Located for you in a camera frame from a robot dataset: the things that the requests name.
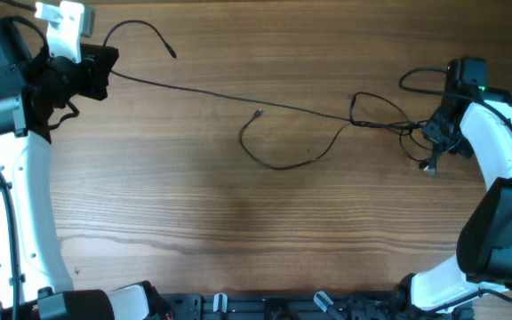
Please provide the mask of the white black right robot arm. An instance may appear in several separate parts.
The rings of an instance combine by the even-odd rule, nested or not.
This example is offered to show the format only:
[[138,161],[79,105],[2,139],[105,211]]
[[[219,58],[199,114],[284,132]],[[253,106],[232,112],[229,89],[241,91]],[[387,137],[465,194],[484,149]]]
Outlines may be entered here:
[[486,193],[468,219],[456,253],[404,286],[404,311],[441,316],[486,295],[512,303],[512,95],[486,83],[483,59],[460,57],[443,70],[441,102],[422,127],[432,145],[421,170],[444,153],[476,157]]

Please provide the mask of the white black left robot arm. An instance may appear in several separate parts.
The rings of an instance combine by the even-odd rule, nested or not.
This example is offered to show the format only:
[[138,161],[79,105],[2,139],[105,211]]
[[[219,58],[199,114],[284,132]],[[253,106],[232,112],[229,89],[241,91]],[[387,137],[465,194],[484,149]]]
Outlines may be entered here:
[[49,120],[76,95],[105,99],[118,51],[85,43],[93,18],[80,4],[46,20],[32,55],[20,33],[32,21],[0,19],[0,319],[145,319],[143,286],[78,291],[60,251]]

